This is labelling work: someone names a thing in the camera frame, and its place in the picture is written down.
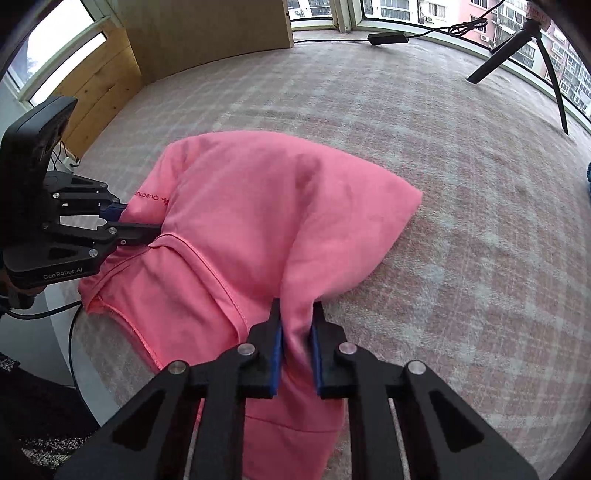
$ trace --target wood plank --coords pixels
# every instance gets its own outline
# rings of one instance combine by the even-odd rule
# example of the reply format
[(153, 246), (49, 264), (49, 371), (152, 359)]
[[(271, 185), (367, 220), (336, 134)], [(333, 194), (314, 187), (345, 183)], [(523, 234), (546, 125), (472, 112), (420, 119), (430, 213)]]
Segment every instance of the wood plank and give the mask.
[(72, 134), (92, 107), (122, 78), (141, 77), (131, 46), (105, 63), (76, 93), (78, 103), (63, 134), (64, 141)]
[(95, 51), (82, 60), (70, 74), (64, 78), (54, 94), (73, 96), (102, 66), (129, 47), (129, 39), (124, 28), (111, 32), (109, 38)]
[(110, 121), (142, 87), (142, 79), (139, 76), (119, 80), (76, 126), (64, 142), (66, 147), (76, 157), (81, 158)]
[(289, 48), (286, 0), (110, 0), (144, 82), (235, 55)]

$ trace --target pink fabric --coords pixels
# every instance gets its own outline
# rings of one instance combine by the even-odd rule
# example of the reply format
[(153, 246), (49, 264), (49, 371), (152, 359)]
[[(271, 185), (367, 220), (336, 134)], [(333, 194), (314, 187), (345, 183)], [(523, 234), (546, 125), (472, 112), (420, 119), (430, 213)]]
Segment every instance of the pink fabric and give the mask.
[(88, 311), (125, 322), (158, 369), (214, 360), (280, 297), (279, 393), (247, 402), (243, 471), (318, 479), (344, 407), (314, 391), (312, 304), (367, 277), (420, 202), (421, 192), (383, 168), (299, 138), (186, 138), (166, 148), (121, 216), (162, 224), (162, 234), (148, 247), (119, 248), (80, 294)]

